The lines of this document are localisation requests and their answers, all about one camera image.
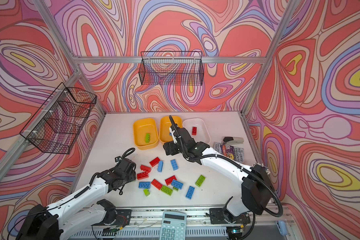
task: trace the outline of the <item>toy brick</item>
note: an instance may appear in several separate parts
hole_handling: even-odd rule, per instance
[[[146,133],[145,134],[145,143],[149,143],[150,138],[151,138],[150,134]]]
[[[166,186],[163,186],[163,187],[160,189],[160,191],[162,191],[162,192],[164,192],[164,193],[166,193],[166,194],[168,194],[168,195],[172,195],[172,192],[173,192],[172,189],[170,189],[169,187],[166,187]]]
[[[158,190],[160,190],[163,185],[161,183],[158,182],[158,180],[154,179],[152,182],[151,182],[152,185],[154,185]]]
[[[137,180],[144,179],[148,177],[148,172],[141,172],[137,174]]]
[[[156,166],[156,164],[158,164],[158,162],[160,161],[160,159],[158,157],[156,157],[154,160],[150,161],[149,164],[154,167]]]
[[[177,166],[177,162],[176,162],[175,159],[174,159],[174,160],[171,160],[171,164],[172,164],[173,170],[178,170],[178,169],[179,169],[179,167]]]
[[[173,175],[172,177],[169,177],[165,180],[165,183],[168,185],[170,185],[172,183],[172,180],[177,180],[176,177]]]
[[[151,188],[150,182],[139,182],[139,188]]]
[[[186,197],[187,199],[191,199],[194,191],[195,191],[195,188],[192,187],[192,186],[189,186],[188,192],[187,192],[187,194],[185,195],[185,197]]]
[[[151,172],[151,168],[144,165],[140,166],[140,170],[144,172]]]
[[[158,162],[157,171],[158,171],[158,172],[162,172],[162,170],[163,170],[163,161],[159,161],[159,162]]]
[[[200,175],[199,179],[196,181],[195,185],[200,187],[205,180],[205,177],[203,175]]]
[[[178,189],[182,189],[183,188],[183,184],[177,180],[172,180],[172,183],[171,183],[172,186],[178,188]]]
[[[148,190],[148,189],[144,189],[144,194],[145,194],[145,196],[147,197],[147,196],[150,194],[149,190]]]

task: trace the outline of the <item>light blue calculator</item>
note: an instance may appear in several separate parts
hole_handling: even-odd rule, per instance
[[[184,240],[187,215],[181,212],[165,211],[161,223],[160,240]]]

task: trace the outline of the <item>wire basket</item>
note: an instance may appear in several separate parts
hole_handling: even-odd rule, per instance
[[[42,152],[69,154],[95,104],[95,94],[66,87],[28,135],[20,134]]]
[[[142,85],[203,85],[201,51],[143,51],[141,57]]]

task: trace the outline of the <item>orange tray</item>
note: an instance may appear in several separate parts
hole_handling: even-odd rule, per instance
[[[177,124],[178,127],[183,127],[183,121],[178,116],[172,116],[173,121]],[[169,127],[171,126],[171,121],[169,116],[166,116],[160,120],[160,141],[170,142],[173,140],[172,136],[169,135]]]
[[[145,135],[150,134],[150,141],[145,142]],[[153,118],[144,118],[133,123],[133,139],[140,150],[147,150],[158,145],[156,122]]]

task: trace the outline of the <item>psychedelic wallpaper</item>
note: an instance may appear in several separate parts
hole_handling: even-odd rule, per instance
[[[0,1],[0,159],[49,94],[71,74],[31,0]],[[6,239],[30,208],[68,193],[99,122],[95,108],[70,155],[26,148],[0,183],[0,239]]]
[[[305,239],[360,239],[360,1],[302,0],[246,111]]]
[[[193,50],[204,56],[264,56],[285,5],[268,0],[73,0],[52,2],[49,9],[78,56]],[[141,86],[139,64],[88,63],[81,69],[108,112],[238,111],[259,64],[205,64],[201,87]]]

